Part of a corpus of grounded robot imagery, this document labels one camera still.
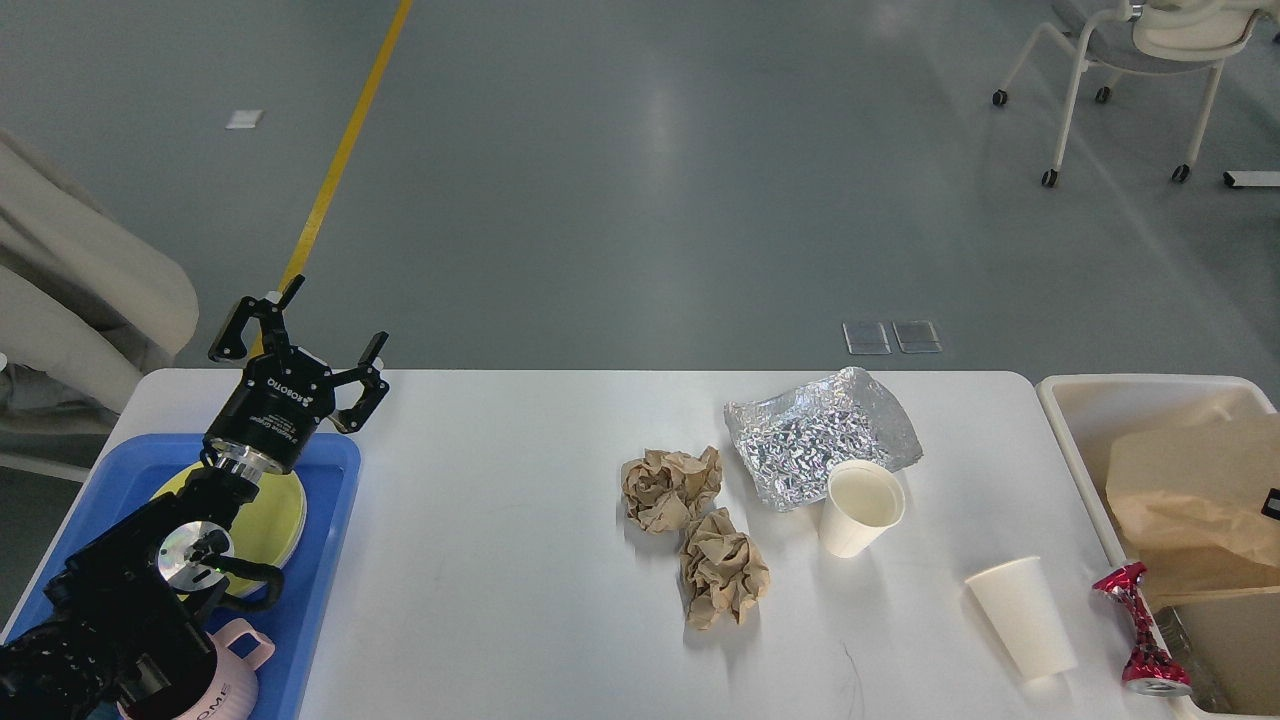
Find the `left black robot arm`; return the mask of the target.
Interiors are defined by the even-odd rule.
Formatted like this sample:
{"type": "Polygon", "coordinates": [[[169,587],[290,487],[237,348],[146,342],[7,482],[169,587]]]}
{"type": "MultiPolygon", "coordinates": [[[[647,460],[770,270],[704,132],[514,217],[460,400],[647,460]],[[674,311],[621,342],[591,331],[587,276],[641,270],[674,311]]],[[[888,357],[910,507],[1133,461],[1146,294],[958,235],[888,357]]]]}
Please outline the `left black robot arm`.
{"type": "Polygon", "coordinates": [[[294,469],[323,420],[364,428],[389,392],[378,356],[335,370],[291,342],[282,293],[243,297],[209,356],[244,360],[234,392],[202,438],[198,466],[74,552],[46,585],[49,618],[3,647],[5,719],[86,719],[111,701],[129,719],[247,714],[256,682],[236,679],[230,646],[247,623],[206,630],[215,609],[271,609],[285,588],[275,564],[237,553],[230,532],[268,473],[294,469]]]}

